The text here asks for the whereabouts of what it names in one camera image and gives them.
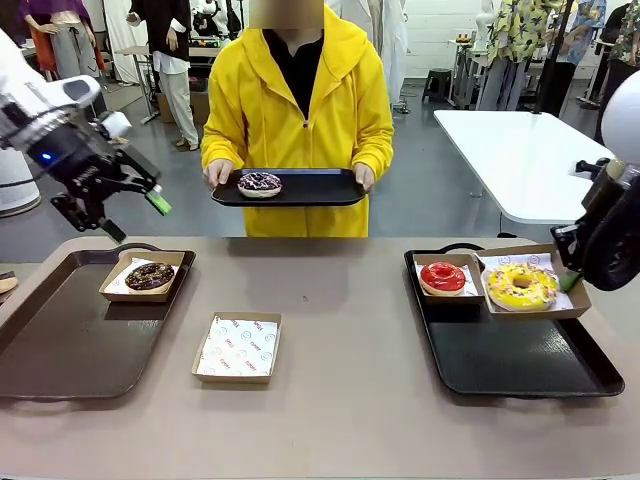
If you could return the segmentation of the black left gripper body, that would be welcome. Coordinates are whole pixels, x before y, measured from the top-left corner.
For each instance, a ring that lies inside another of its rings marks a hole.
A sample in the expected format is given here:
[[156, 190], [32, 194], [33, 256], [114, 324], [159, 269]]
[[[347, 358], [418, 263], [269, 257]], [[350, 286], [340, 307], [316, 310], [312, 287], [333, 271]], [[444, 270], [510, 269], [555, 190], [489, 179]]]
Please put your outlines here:
[[58, 210], [89, 210], [127, 187], [128, 175], [100, 128], [86, 122], [58, 122], [35, 129], [25, 151], [41, 170], [65, 187], [50, 203]]

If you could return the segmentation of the chocolate sprinkled donut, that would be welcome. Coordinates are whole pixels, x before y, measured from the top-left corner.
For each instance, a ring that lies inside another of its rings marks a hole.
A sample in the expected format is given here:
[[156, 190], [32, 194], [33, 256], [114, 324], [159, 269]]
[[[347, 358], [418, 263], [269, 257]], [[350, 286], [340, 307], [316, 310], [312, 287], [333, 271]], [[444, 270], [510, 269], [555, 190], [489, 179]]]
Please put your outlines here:
[[133, 269], [125, 277], [125, 284], [134, 293], [156, 293], [163, 291], [174, 276], [175, 271], [171, 265], [152, 262]]

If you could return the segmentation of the yellow sprinkled donut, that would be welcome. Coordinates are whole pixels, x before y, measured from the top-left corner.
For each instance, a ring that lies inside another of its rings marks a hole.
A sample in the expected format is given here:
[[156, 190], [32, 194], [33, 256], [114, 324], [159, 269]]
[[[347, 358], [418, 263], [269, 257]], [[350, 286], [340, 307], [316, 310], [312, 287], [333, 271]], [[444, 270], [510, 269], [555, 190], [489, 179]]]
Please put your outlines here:
[[548, 270], [527, 263], [500, 265], [487, 273], [485, 292], [510, 312], [537, 312], [554, 305], [559, 283]]

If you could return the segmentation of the purple sprinkled donut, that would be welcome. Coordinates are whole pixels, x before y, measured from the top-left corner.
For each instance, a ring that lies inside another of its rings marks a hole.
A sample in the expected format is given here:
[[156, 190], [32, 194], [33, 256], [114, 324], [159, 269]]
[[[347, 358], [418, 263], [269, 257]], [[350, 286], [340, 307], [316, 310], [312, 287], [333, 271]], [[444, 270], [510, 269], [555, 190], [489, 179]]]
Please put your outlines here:
[[282, 190], [279, 177], [268, 172], [251, 172], [244, 174], [237, 182], [240, 193], [247, 198], [272, 198]]

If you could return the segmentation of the red glazed donut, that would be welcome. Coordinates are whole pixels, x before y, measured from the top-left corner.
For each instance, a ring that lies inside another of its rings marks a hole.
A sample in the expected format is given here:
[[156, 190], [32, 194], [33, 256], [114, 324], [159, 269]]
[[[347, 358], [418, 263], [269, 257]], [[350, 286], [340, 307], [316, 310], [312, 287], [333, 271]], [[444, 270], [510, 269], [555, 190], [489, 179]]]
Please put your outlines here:
[[464, 271], [447, 262], [434, 262], [422, 267], [419, 274], [424, 291], [434, 296], [452, 297], [464, 291]]

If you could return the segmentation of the black handleless serving tray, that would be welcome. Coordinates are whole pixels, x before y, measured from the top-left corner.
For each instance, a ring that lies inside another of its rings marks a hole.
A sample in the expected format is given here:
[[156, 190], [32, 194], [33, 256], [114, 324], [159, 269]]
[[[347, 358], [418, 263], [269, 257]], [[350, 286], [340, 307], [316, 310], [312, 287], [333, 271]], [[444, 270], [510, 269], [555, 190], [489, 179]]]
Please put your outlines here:
[[[277, 177], [281, 189], [274, 196], [246, 196], [239, 187], [243, 177], [266, 180]], [[241, 169], [231, 173], [227, 183], [218, 186], [211, 198], [226, 207], [296, 208], [341, 207], [361, 201], [365, 189], [348, 169]]]

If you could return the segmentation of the person's left forearm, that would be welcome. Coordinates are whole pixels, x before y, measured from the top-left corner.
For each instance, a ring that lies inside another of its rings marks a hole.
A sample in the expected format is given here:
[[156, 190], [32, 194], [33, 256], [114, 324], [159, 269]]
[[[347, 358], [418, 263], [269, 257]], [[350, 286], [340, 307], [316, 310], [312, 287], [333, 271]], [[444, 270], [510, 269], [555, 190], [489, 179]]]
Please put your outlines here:
[[352, 166], [362, 164], [369, 167], [376, 180], [389, 169], [393, 158], [394, 130], [391, 126], [362, 129], [358, 132]]

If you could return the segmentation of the mannequin in black top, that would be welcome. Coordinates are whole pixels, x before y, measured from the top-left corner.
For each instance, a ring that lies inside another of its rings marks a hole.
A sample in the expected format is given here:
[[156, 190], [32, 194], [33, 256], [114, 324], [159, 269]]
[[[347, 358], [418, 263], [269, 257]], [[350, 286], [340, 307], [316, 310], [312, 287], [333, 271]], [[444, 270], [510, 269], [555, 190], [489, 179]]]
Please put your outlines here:
[[153, 69], [181, 135], [176, 148], [198, 150], [199, 135], [190, 105], [189, 0], [131, 0], [126, 21], [131, 26], [146, 24]]

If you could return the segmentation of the mannequin in purple orange outfit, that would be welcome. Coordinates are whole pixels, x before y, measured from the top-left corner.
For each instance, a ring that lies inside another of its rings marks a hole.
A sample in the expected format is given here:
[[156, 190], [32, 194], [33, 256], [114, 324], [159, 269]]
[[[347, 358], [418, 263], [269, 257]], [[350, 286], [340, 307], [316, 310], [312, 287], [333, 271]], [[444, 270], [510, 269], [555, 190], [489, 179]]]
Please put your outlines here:
[[83, 0], [21, 0], [17, 18], [29, 29], [43, 71], [62, 79], [101, 77], [105, 64]]

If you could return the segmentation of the wooden background table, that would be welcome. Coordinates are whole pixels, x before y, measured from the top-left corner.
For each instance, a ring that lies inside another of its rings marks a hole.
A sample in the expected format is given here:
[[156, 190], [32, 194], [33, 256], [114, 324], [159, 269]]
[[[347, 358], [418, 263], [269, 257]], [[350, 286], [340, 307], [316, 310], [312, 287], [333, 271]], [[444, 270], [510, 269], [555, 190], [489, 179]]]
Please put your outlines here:
[[147, 125], [160, 115], [160, 112], [151, 102], [151, 94], [153, 93], [152, 75], [148, 74], [145, 76], [142, 71], [142, 66], [151, 67], [149, 48], [147, 45], [126, 47], [124, 49], [117, 50], [116, 54], [130, 57], [133, 61], [138, 85], [142, 92], [142, 98], [145, 102], [147, 112], [147, 114], [140, 120], [140, 124]]

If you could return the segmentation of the white folding table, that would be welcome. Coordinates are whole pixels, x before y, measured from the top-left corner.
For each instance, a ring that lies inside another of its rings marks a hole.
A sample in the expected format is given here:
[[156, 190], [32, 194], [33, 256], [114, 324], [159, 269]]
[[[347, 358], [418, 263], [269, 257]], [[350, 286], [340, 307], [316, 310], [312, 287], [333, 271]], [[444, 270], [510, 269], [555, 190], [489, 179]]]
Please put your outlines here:
[[575, 172], [612, 153], [547, 113], [437, 110], [434, 117], [508, 219], [570, 224], [592, 185]]

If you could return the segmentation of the person in yellow hoodie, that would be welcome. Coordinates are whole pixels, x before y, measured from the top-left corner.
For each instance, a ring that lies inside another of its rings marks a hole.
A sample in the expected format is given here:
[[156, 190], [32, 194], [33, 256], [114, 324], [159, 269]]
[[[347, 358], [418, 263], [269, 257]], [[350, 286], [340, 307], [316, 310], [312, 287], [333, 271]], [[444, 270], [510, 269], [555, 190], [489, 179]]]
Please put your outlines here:
[[254, 0], [248, 28], [211, 68], [208, 94], [208, 120], [243, 130], [248, 169], [353, 172], [358, 132], [393, 128], [379, 55], [325, 0]]

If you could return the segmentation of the mannequin in yellow floral shirt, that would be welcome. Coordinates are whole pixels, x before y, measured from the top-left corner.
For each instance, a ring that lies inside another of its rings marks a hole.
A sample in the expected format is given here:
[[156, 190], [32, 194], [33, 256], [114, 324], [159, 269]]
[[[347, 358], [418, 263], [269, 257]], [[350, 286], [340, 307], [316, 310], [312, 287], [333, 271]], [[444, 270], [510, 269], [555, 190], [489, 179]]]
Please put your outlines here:
[[527, 65], [543, 45], [549, 15], [562, 0], [502, 0], [489, 37], [488, 69], [478, 109], [515, 111]]

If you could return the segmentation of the mannequin in white coat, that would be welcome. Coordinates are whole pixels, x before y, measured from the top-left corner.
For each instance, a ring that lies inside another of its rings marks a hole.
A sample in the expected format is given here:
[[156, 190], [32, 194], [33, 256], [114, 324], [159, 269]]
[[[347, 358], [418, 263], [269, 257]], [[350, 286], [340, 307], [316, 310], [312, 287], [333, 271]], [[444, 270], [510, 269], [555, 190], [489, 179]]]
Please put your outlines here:
[[382, 60], [395, 110], [406, 108], [401, 90], [408, 53], [406, 0], [327, 0], [338, 16], [360, 27]]

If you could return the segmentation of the white round pedestal base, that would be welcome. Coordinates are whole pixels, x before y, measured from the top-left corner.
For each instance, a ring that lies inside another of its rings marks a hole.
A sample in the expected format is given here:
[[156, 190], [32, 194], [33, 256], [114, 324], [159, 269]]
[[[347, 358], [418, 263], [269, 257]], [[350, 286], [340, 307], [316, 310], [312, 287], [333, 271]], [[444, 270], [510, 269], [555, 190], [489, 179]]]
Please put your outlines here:
[[41, 194], [24, 155], [0, 150], [0, 217], [24, 213], [38, 206]]

